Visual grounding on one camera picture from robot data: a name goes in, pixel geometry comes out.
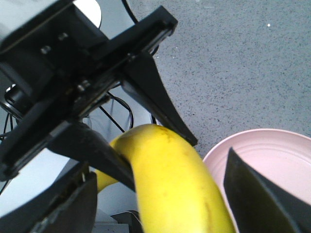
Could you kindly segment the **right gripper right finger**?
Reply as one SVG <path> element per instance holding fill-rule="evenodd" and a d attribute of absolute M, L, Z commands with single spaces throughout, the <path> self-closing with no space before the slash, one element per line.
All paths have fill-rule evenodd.
<path fill-rule="evenodd" d="M 224 189 L 241 233 L 309 233 L 311 206 L 262 176 L 230 148 Z"/>

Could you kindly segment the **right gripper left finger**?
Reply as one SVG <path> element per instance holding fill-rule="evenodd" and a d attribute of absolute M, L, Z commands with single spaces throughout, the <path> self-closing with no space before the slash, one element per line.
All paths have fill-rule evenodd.
<path fill-rule="evenodd" d="M 2 233 L 90 233 L 97 209 L 97 178 L 75 165 L 27 203 L 0 218 Z"/>

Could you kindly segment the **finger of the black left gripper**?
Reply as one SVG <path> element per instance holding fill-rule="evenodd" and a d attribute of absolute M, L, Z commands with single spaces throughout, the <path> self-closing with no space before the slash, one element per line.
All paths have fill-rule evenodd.
<path fill-rule="evenodd" d="M 158 73 L 152 56 L 142 53 L 123 68 L 123 90 L 150 112 L 162 126 L 174 131 L 192 146 L 197 138 L 175 109 Z"/>
<path fill-rule="evenodd" d="M 86 124 L 65 122 L 51 133 L 48 149 L 109 175 L 135 191 L 129 163 L 114 150 L 104 137 Z"/>

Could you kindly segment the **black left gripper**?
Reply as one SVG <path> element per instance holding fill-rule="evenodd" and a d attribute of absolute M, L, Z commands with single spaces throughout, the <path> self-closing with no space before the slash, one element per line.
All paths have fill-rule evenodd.
<path fill-rule="evenodd" d="M 80 122 L 124 79 L 122 68 L 152 51 L 177 26 L 158 7 L 109 39 L 71 0 L 3 0 L 0 69 L 14 84 L 8 98 L 20 122 L 0 146 L 0 178 L 15 177 L 65 122 Z"/>

